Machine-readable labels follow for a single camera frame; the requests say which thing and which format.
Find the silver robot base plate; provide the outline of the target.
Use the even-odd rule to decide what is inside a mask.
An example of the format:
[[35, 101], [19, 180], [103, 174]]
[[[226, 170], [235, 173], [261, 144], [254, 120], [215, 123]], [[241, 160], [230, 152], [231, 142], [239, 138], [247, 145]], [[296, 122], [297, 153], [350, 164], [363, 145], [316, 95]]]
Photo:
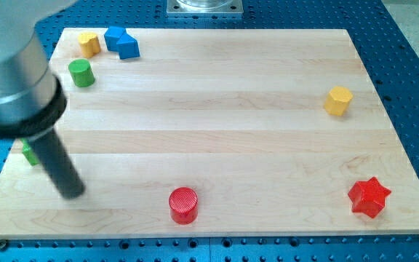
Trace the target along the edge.
[[241, 15], [242, 0], [166, 0], [168, 15]]

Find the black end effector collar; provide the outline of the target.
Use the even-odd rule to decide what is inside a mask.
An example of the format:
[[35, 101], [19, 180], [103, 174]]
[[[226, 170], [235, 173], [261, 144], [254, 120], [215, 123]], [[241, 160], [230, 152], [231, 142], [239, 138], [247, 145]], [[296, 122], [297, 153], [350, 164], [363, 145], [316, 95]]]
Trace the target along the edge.
[[0, 138], [26, 138], [52, 127], [63, 115], [67, 106], [60, 80], [55, 77], [56, 89], [53, 99], [40, 112], [14, 124], [0, 124]]

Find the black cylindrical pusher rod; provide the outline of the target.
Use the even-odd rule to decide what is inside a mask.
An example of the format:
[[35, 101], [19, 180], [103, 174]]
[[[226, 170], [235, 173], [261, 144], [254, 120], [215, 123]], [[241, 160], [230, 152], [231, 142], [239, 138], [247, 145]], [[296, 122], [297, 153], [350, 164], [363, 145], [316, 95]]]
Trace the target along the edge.
[[54, 128], [27, 138], [55, 188], [64, 199], [80, 197], [85, 185]]

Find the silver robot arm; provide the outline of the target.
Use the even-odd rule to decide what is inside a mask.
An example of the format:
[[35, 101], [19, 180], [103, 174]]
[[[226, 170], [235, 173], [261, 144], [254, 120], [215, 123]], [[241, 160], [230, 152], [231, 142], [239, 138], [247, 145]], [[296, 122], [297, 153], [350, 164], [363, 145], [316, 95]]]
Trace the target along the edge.
[[81, 196], [85, 187], [54, 129], [67, 98], [35, 25], [73, 3], [0, 1], [0, 138], [26, 139], [65, 199]]

